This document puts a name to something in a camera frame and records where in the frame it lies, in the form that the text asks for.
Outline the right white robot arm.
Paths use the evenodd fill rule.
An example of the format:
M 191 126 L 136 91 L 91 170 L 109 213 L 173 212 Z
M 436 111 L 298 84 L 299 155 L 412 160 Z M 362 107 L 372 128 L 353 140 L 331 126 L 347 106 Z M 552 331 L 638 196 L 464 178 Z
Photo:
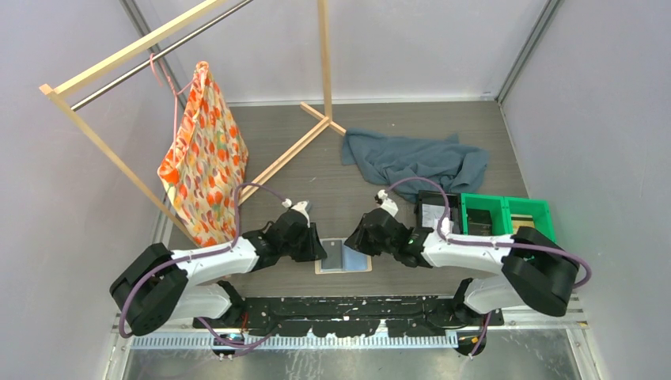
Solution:
M 462 325 L 514 306 L 562 317 L 573 290 L 581 286 L 577 277 L 586 262 L 532 227 L 498 236 L 454 234 L 446 216 L 431 226 L 408 228 L 396 219 L 396 211 L 390 199 L 379 201 L 362 216 L 345 246 L 372 257 L 387 253 L 410 268 L 456 267 L 488 273 L 486 279 L 462 281 L 454 295 L 452 315 Z

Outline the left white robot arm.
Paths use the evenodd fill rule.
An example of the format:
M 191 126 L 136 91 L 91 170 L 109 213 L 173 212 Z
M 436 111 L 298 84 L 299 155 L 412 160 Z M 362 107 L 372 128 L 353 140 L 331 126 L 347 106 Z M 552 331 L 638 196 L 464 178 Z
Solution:
M 222 277 L 257 272 L 282 257 L 296 262 L 326 258 L 308 207 L 306 201 L 296 203 L 264 228 L 222 244 L 189 250 L 148 246 L 110 286 L 122 314 L 122 335 L 145 336 L 167 321 L 197 317 L 236 326 L 244 303 Z

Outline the black VIP credit card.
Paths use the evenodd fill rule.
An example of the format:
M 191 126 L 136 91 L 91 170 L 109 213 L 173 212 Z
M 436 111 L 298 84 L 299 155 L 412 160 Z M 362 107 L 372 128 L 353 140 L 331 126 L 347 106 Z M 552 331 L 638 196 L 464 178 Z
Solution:
M 322 272 L 337 272 L 343 269 L 343 243 L 339 239 L 322 242 L 327 256 L 320 262 Z

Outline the beige leather card holder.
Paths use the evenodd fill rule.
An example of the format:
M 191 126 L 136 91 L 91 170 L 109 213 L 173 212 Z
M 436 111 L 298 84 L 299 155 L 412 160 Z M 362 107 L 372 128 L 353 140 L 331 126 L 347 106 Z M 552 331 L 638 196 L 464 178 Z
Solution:
M 345 238 L 326 238 L 321 239 L 321 244 L 324 240 L 339 239 L 342 243 L 345 242 Z M 366 254 L 354 251 L 349 249 L 343 244 L 343 269 L 337 272 L 322 272 L 320 270 L 320 262 L 318 260 L 315 262 L 315 274 L 316 275 L 331 275 L 331 274 L 348 274 L 348 273 L 364 273 L 371 272 L 373 269 L 372 257 L 367 256 Z

